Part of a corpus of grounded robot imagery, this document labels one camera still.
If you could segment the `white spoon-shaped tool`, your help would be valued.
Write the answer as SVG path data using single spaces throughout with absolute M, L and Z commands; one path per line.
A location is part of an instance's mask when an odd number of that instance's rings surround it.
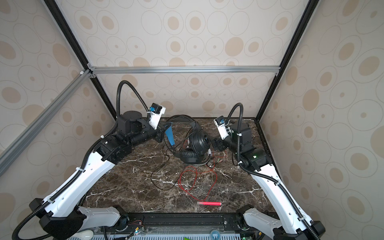
M 70 240 L 91 240 L 94 236 L 92 230 L 85 230 L 82 232 L 75 233 Z

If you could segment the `pink marker pen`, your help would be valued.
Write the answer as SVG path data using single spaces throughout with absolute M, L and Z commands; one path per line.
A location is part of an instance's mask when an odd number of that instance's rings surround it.
M 221 206 L 221 202 L 197 202 L 198 205 L 203 205 L 203 206 Z

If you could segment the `black frame post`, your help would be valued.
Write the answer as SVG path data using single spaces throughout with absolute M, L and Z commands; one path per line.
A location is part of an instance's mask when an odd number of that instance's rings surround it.
M 86 55 L 85 55 L 81 45 L 79 44 L 77 38 L 75 37 L 75 35 L 74 35 L 71 27 L 69 26 L 67 20 L 65 19 L 62 11 L 59 9 L 59 5 L 56 3 L 56 1 L 51 1 L 51 0 L 44 0 L 43 3 L 48 8 L 48 11 L 52 15 L 53 19 L 55 20 L 55 22 L 58 25 L 59 29 L 61 30 L 62 34 L 66 38 L 68 44 L 70 45 L 72 51 L 74 52 L 75 56 L 79 60 L 83 69 L 89 70 L 91 72 L 90 80 L 91 80 L 92 84 L 96 88 L 99 96 L 101 97 L 105 106 L 109 110 L 111 116 L 115 119 L 116 118 L 116 110 L 115 110 L 112 102 L 110 101 L 109 97 L 107 96 L 107 93 L 104 90 L 98 77 L 91 70 L 91 64 L 90 64 L 88 58 L 86 57 Z
M 313 16 L 314 12 L 316 11 L 316 8 L 318 7 L 318 4 L 319 4 L 319 0 L 310 0 L 308 1 L 308 4 L 303 12 L 303 15 L 302 17 L 300 18 L 299 20 L 299 23 L 298 23 L 298 26 L 293 34 L 293 37 L 290 41 L 290 43 L 288 44 L 288 48 L 283 56 L 283 59 L 280 63 L 280 70 L 279 72 L 276 74 L 276 76 L 273 78 L 273 81 L 268 89 L 268 92 L 262 102 L 262 105 L 260 107 L 260 110 L 255 118 L 255 123 L 259 123 L 280 83 L 280 80 L 282 79 L 290 61 L 291 61 L 291 58 L 295 52 L 295 50 L 297 49 L 297 46 L 302 38 L 302 36 L 304 35 L 304 32 L 311 20 L 311 17 Z

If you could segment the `blue round cap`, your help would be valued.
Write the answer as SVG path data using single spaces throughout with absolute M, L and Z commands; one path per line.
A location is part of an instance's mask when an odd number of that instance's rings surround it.
M 220 240 L 221 233 L 218 230 L 212 230 L 210 232 L 210 240 Z

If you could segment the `black blue headphones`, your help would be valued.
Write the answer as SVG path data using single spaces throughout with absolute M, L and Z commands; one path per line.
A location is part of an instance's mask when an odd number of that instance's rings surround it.
M 166 136 L 169 141 L 168 148 L 172 154 L 188 165 L 202 166 L 209 160 L 209 149 L 211 140 L 208 133 L 192 117 L 187 115 L 174 115 L 167 119 L 169 124 L 186 123 L 191 126 L 186 137 L 176 144 L 172 127 L 166 130 Z

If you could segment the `black frame post right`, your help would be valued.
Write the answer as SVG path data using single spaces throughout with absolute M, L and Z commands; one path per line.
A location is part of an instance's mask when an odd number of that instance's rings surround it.
M 302 36 L 304 35 L 304 32 L 311 20 L 311 17 L 313 16 L 314 12 L 316 11 L 316 8 L 318 7 L 318 4 L 319 4 L 319 0 L 310 0 L 308 1 L 308 4 L 303 12 L 303 15 L 302 17 L 300 18 L 299 20 L 299 23 L 298 23 L 298 26 L 293 34 L 293 37 L 290 41 L 290 43 L 288 44 L 288 48 L 283 56 L 283 59 L 280 63 L 280 70 L 279 72 L 276 74 L 276 76 L 273 78 L 273 81 L 268 89 L 268 92 L 262 102 L 262 105 L 260 107 L 260 110 L 255 118 L 255 123 L 259 123 L 280 83 L 280 80 L 282 79 L 290 61 L 291 61 L 291 58 L 295 52 L 295 50 L 297 49 L 297 46 L 302 38 Z

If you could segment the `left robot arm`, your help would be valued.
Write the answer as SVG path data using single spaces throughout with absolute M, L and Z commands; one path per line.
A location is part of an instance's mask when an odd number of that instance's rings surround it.
M 141 113 L 135 111 L 120 114 L 121 91 L 124 85 L 131 88 L 140 102 L 144 101 L 129 81 L 123 80 L 119 83 L 117 119 L 113 128 L 88 149 L 81 166 L 77 167 L 58 189 L 44 199 L 34 199 L 30 203 L 32 212 L 14 229 L 13 240 L 20 239 L 22 228 L 34 217 L 40 219 L 40 225 L 46 232 L 46 235 L 39 237 L 41 240 L 49 237 L 66 240 L 83 229 L 94 228 L 97 218 L 101 219 L 101 226 L 108 227 L 116 225 L 119 221 L 122 213 L 116 207 L 107 208 L 98 215 L 79 207 L 78 203 L 88 190 L 129 155 L 135 146 L 152 139 L 160 143 L 167 130 L 167 127 L 160 123 L 164 108 L 157 104 L 153 104 L 151 108 L 143 105 L 147 111 L 147 119 L 143 119 Z

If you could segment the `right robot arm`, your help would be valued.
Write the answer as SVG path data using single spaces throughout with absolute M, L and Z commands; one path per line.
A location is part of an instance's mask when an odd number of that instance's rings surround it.
M 279 177 L 272 160 L 252 144 L 252 132 L 243 125 L 244 107 L 237 103 L 229 115 L 214 119 L 219 137 L 212 139 L 216 151 L 229 150 L 240 169 L 252 176 L 273 205 L 273 218 L 254 207 L 240 209 L 246 228 L 254 228 L 272 240 L 318 240 L 325 233 L 320 221 L 314 221 L 299 206 Z

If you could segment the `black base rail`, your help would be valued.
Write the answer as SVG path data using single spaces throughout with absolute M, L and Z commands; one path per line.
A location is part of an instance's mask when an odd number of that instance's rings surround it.
M 218 230 L 221 240 L 301 240 L 302 231 L 288 234 L 275 216 L 256 213 L 246 220 L 240 213 L 136 213 L 117 227 L 96 227 L 92 240 L 209 240 Z

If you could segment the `horizontal aluminium rail back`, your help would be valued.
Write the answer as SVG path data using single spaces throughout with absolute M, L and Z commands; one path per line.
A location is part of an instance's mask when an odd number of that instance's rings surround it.
M 278 73 L 279 66 L 92 67 L 95 74 Z

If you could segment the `aluminium rail left wall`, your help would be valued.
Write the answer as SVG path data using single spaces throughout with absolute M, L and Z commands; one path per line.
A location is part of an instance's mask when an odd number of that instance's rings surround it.
M 78 75 L 1 154 L 1 175 L 9 169 L 84 81 L 90 78 L 90 75 L 90 70 L 84 70 Z

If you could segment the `white red headphones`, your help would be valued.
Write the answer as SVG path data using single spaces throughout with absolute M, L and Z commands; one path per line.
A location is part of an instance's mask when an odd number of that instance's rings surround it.
M 193 166 L 203 166 L 206 165 L 210 160 L 214 159 L 213 151 L 211 149 L 208 149 L 208 151 L 200 156 L 200 160 L 198 160 L 196 163 L 192 164 Z

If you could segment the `black frame post left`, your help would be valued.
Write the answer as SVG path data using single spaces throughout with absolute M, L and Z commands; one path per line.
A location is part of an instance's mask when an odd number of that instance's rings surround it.
M 70 45 L 72 51 L 74 52 L 75 56 L 79 60 L 83 69 L 89 70 L 91 72 L 90 80 L 91 80 L 92 84 L 96 88 L 99 96 L 101 97 L 105 106 L 109 110 L 111 116 L 115 119 L 116 118 L 116 110 L 115 110 L 112 102 L 110 101 L 109 97 L 107 96 L 107 93 L 104 90 L 98 77 L 91 70 L 91 64 L 90 64 L 88 58 L 86 57 L 86 55 L 85 55 L 81 45 L 79 44 L 77 38 L 75 37 L 75 35 L 74 35 L 71 27 L 69 26 L 67 20 L 65 19 L 62 11 L 59 9 L 59 5 L 56 3 L 56 1 L 51 1 L 51 0 L 44 0 L 43 3 L 48 8 L 48 11 L 52 15 L 53 19 L 55 20 L 55 22 L 58 25 L 59 29 L 61 30 L 62 34 L 66 38 L 68 44 Z

